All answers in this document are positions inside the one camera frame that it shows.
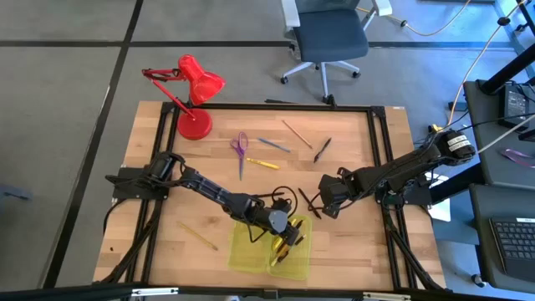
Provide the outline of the dark blue office chair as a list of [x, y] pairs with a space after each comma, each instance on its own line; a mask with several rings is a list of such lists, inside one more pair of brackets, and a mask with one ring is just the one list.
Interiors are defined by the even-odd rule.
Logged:
[[371, 0], [372, 8], [360, 18], [357, 7], [360, 0], [279, 0], [283, 13], [284, 35], [295, 43], [289, 48], [297, 53], [300, 64], [281, 75], [286, 84], [288, 77], [308, 67], [321, 71], [322, 102], [334, 107], [334, 96], [329, 93], [327, 65], [351, 72], [357, 79], [360, 69], [348, 61], [369, 52], [365, 29], [375, 16], [392, 14], [390, 0]]

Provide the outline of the purple ribbon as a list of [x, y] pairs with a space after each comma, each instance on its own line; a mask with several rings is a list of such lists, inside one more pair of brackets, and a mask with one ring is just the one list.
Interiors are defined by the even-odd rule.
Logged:
[[535, 169], [535, 156], [530, 156], [512, 149], [502, 150], [501, 155], [520, 166]]

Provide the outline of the black power adapter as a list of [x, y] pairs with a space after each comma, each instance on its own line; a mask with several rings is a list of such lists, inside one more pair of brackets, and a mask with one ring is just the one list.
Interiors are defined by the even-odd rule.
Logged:
[[529, 84], [505, 84], [499, 92], [498, 124], [509, 129], [527, 120], [535, 105], [535, 90]]

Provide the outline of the grey side table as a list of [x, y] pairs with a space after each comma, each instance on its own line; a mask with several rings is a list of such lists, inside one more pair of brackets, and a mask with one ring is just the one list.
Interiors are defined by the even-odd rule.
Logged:
[[[498, 95], [482, 93], [476, 81], [465, 82], [464, 90], [471, 122], [474, 125], [477, 149], [480, 150], [506, 133], [508, 128], [500, 126], [495, 121], [498, 118]], [[505, 149], [535, 156], [535, 142], [519, 140], [516, 132], [508, 134], [479, 154], [485, 183], [535, 191], [535, 168], [523, 166], [506, 158], [502, 155]]]

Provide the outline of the yellow pencil with pink eraser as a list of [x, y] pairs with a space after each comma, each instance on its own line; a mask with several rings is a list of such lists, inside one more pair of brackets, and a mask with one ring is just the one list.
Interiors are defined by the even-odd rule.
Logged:
[[183, 222], [178, 222], [178, 225], [180, 227], [182, 227], [185, 231], [189, 232], [191, 235], [193, 235], [194, 237], [196, 237], [201, 243], [203, 243], [204, 245], [206, 245], [207, 247], [209, 247], [210, 249], [214, 250], [214, 251], [218, 251], [218, 247], [213, 244], [212, 242], [208, 241], [206, 238], [204, 238], [201, 234], [199, 234], [198, 232], [194, 231], [193, 229], [191, 229], [190, 227], [188, 227], [186, 224], [184, 224]]

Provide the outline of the black pole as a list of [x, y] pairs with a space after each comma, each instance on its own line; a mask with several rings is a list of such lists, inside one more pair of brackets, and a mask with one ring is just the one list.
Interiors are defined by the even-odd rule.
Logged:
[[535, 61], [535, 53], [530, 54], [528, 51], [519, 54], [513, 61], [494, 74], [489, 80], [485, 81], [480, 91], [485, 94], [494, 94], [508, 80], [525, 69], [529, 64]]

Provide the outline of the tan wooden pencil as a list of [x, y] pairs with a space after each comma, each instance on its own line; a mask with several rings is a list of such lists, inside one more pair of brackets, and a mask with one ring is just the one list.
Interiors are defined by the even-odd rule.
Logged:
[[312, 144], [286, 120], [281, 120], [309, 149], [313, 149]]

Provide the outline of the red desk lamp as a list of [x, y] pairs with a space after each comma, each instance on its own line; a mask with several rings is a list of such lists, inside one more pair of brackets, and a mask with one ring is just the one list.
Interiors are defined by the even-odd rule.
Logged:
[[[184, 54], [178, 59], [174, 69], [142, 69], [141, 73], [163, 94], [165, 94], [181, 111], [177, 130], [188, 140], [200, 140], [212, 129], [210, 114], [200, 105], [213, 99], [226, 85], [226, 80], [206, 71], [192, 54]], [[171, 93], [164, 83], [184, 81], [189, 84], [187, 102]]]

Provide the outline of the black aluminium table frame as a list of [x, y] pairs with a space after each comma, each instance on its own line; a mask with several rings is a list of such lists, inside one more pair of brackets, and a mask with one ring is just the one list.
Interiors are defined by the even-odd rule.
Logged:
[[[340, 167], [351, 170], [398, 158], [414, 148], [403, 108], [370, 106], [211, 104], [211, 134], [196, 141], [176, 137], [174, 149], [189, 166], [229, 191], [269, 193], [286, 186], [298, 195], [298, 214], [308, 215], [298, 188], [319, 204], [318, 184]], [[281, 120], [286, 120], [313, 146], [309, 149]], [[243, 131], [248, 138], [242, 180], [238, 156], [230, 141]], [[332, 141], [318, 160], [314, 156]], [[260, 142], [270, 140], [291, 153]], [[280, 166], [279, 170], [246, 158]], [[306, 280], [240, 272], [228, 267], [234, 221], [215, 203], [184, 188], [170, 192], [162, 205], [155, 242], [144, 247], [135, 278], [154, 285], [177, 286], [186, 293], [230, 293], [263, 297], [350, 296], [358, 291], [386, 292], [396, 284], [411, 287], [401, 252], [385, 234], [380, 205], [367, 197], [336, 219], [311, 216], [313, 222], [309, 275]], [[178, 225], [183, 222], [218, 247], [214, 251]]]

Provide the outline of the blue pen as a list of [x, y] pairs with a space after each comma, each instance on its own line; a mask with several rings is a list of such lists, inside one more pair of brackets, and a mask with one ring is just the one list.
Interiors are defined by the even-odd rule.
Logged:
[[270, 146], [275, 147], [275, 148], [277, 148], [277, 149], [279, 149], [279, 150], [281, 150], [281, 151], [285, 151], [285, 152], [287, 152], [287, 153], [291, 153], [291, 151], [290, 151], [289, 148], [287, 148], [287, 147], [284, 147], [284, 146], [282, 146], [282, 145], [276, 144], [276, 143], [274, 143], [274, 142], [271, 142], [270, 140], [266, 140], [266, 139], [263, 139], [263, 138], [257, 138], [257, 139], [258, 139], [260, 142], [262, 142], [262, 143], [264, 143], [264, 144], [266, 144], [266, 145], [270, 145]]

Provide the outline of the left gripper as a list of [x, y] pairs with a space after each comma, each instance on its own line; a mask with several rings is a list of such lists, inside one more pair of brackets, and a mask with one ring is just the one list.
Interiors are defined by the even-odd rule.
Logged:
[[273, 202], [271, 207], [266, 207], [265, 203], [247, 194], [239, 194], [239, 196], [246, 196], [247, 201], [243, 206], [243, 209], [238, 213], [233, 214], [233, 218], [238, 222], [246, 225], [249, 241], [255, 243], [265, 234], [270, 233], [271, 227], [268, 224], [268, 213], [270, 210], [281, 210], [288, 214], [288, 224], [284, 232], [278, 235], [273, 235], [282, 238], [286, 241], [282, 242], [278, 247], [274, 249], [273, 263], [280, 263], [284, 258], [289, 255], [292, 247], [299, 245], [301, 241], [306, 238], [305, 234], [299, 232], [299, 230], [292, 225], [289, 221], [290, 211], [292, 209], [289, 199], [278, 198]]

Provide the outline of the yellow-green translucent supply box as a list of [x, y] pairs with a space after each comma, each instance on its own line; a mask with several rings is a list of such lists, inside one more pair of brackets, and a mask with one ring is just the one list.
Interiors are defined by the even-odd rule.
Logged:
[[274, 277], [292, 280], [306, 280], [309, 275], [312, 220], [304, 215], [297, 215], [292, 225], [298, 227], [306, 238], [299, 245], [291, 248], [289, 255], [274, 267], [270, 266], [272, 246], [276, 238], [265, 234], [255, 243], [249, 241], [245, 224], [235, 222], [232, 235], [228, 267], [241, 272], [268, 273]]

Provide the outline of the black pen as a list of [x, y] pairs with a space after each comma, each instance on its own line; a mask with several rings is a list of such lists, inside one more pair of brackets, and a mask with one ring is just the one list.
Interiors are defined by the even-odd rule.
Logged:
[[318, 153], [314, 156], [313, 158], [313, 163], [316, 163], [318, 162], [318, 160], [321, 158], [321, 156], [323, 155], [323, 153], [325, 152], [325, 150], [327, 149], [327, 147], [329, 146], [329, 144], [331, 143], [332, 141], [332, 137], [329, 137], [326, 142], [323, 144], [323, 146], [321, 147], [321, 149], [318, 151]]
[[312, 200], [310, 200], [306, 194], [304, 193], [304, 191], [301, 189], [301, 188], [298, 188], [298, 191], [299, 193], [301, 194], [301, 196], [303, 197], [303, 199], [305, 200], [306, 204], [307, 204], [307, 208], [310, 212], [312, 212], [318, 219], [321, 219], [321, 215], [319, 214], [318, 212], [318, 208], [315, 207], [313, 205], [313, 201], [315, 200], [315, 198], [317, 196], [315, 196]]

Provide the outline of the purple scissors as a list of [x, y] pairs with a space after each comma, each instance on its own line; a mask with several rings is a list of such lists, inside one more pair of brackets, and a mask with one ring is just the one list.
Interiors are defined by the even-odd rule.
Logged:
[[238, 175], [239, 180], [241, 181], [243, 177], [245, 155], [248, 148], [248, 138], [246, 133], [241, 131], [237, 138], [230, 141], [230, 146], [235, 150], [238, 156]]

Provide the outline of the yellow marker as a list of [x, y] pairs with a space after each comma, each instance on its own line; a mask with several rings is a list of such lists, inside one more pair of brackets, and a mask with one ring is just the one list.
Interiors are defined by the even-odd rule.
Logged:
[[281, 168], [280, 166], [277, 166], [275, 164], [268, 163], [268, 162], [265, 162], [265, 161], [255, 160], [255, 159], [252, 159], [252, 158], [246, 158], [246, 161], [248, 161], [250, 163], [253, 163], [253, 164], [260, 165], [260, 166], [264, 166], [264, 167], [267, 167], [267, 168], [270, 168], [270, 169], [274, 169], [274, 170], [279, 170]]

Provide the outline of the grey desk with keyboard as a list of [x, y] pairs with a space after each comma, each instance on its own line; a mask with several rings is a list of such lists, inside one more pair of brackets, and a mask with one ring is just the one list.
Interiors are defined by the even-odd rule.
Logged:
[[471, 185], [471, 203], [479, 244], [476, 254], [481, 278], [494, 288], [535, 294], [535, 283], [505, 274], [489, 220], [492, 217], [535, 218], [535, 191]]

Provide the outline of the black keyboard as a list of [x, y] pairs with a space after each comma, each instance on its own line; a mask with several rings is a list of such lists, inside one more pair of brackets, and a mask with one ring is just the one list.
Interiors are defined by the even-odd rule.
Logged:
[[489, 223], [505, 274], [535, 283], [535, 218], [492, 217]]

